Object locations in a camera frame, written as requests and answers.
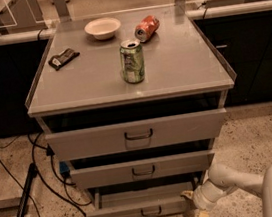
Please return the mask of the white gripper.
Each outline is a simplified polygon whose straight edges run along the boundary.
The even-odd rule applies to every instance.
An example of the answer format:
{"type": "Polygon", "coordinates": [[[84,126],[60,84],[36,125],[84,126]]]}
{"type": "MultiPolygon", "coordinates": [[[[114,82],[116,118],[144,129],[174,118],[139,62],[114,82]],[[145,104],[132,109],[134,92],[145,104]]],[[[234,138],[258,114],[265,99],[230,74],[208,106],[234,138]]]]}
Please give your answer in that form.
{"type": "Polygon", "coordinates": [[[195,217],[209,217],[208,211],[213,210],[219,199],[227,196],[230,190],[231,187],[218,186],[207,180],[194,191],[185,190],[180,195],[193,200],[195,207],[199,209],[195,211],[195,217]]]}

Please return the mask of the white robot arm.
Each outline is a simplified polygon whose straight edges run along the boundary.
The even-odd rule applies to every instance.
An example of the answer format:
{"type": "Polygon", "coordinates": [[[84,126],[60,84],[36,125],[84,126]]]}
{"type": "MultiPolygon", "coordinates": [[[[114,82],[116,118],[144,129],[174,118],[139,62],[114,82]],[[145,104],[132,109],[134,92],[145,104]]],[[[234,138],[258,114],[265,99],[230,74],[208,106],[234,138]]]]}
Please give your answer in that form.
{"type": "Polygon", "coordinates": [[[195,217],[209,217],[219,199],[244,190],[262,199],[263,217],[272,217],[272,164],[263,175],[239,172],[223,164],[208,169],[208,179],[195,190],[185,190],[182,196],[192,200],[197,209],[195,217]]]}

